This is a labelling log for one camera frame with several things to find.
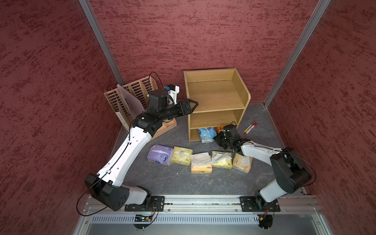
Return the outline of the white yellow tissue pack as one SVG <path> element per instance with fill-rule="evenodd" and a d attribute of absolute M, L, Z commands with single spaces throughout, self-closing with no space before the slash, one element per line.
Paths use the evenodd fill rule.
<path fill-rule="evenodd" d="M 211 155 L 211 163 L 213 168 L 232 169 L 233 158 L 231 152 L 213 151 Z"/>

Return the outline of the blue tissue pack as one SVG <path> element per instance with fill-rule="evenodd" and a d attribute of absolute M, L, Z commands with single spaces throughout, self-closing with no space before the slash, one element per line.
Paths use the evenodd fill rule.
<path fill-rule="evenodd" d="M 199 128 L 198 133 L 201 139 L 201 143 L 204 144 L 214 142 L 214 137 L 217 136 L 217 132 L 213 127 Z"/>

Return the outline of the small beige tissue box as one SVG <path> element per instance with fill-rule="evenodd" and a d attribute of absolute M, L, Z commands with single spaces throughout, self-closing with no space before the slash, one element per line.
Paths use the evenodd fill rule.
<path fill-rule="evenodd" d="M 238 153 L 235 154 L 233 159 L 233 168 L 248 174 L 252 166 L 253 158 L 249 156 L 243 156 Z"/>

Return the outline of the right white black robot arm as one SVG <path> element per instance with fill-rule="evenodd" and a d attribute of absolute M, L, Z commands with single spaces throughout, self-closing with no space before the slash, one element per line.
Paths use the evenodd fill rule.
<path fill-rule="evenodd" d="M 223 149 L 229 148 L 234 153 L 242 153 L 245 157 L 252 157 L 272 166 L 275 180 L 255 193 L 258 208 L 294 193 L 312 179 L 308 164 L 292 148 L 274 148 L 242 139 L 236 126 L 232 124 L 224 126 L 213 139 Z"/>

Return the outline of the purple tissue pack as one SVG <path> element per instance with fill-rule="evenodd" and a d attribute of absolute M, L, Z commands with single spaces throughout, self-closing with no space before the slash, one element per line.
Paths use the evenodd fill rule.
<path fill-rule="evenodd" d="M 151 147 L 147 160 L 161 165 L 170 165 L 173 148 L 161 145 L 154 145 Z"/>

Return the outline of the yellow green tissue pack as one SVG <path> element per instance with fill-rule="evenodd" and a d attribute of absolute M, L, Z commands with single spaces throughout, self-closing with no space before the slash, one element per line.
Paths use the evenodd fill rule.
<path fill-rule="evenodd" d="M 192 154 L 192 149 L 175 146 L 171 155 L 170 162 L 174 164 L 190 166 Z"/>

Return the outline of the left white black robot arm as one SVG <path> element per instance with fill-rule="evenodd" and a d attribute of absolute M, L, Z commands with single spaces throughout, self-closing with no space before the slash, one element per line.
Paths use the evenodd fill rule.
<path fill-rule="evenodd" d="M 177 101 L 177 90 L 158 89 L 149 94 L 147 109 L 131 123 L 128 136 L 114 156 L 97 174 L 88 174 L 85 185 L 91 197 L 113 211 L 124 205 L 145 203 L 148 192 L 141 187 L 123 185 L 130 166 L 166 120 L 190 115 L 199 105 L 186 99 Z"/>

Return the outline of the orange white tissue box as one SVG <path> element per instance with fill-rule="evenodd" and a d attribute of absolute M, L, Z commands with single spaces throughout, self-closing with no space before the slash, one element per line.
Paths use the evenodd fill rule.
<path fill-rule="evenodd" d="M 191 155 L 192 174 L 211 174 L 212 161 L 208 152 Z"/>

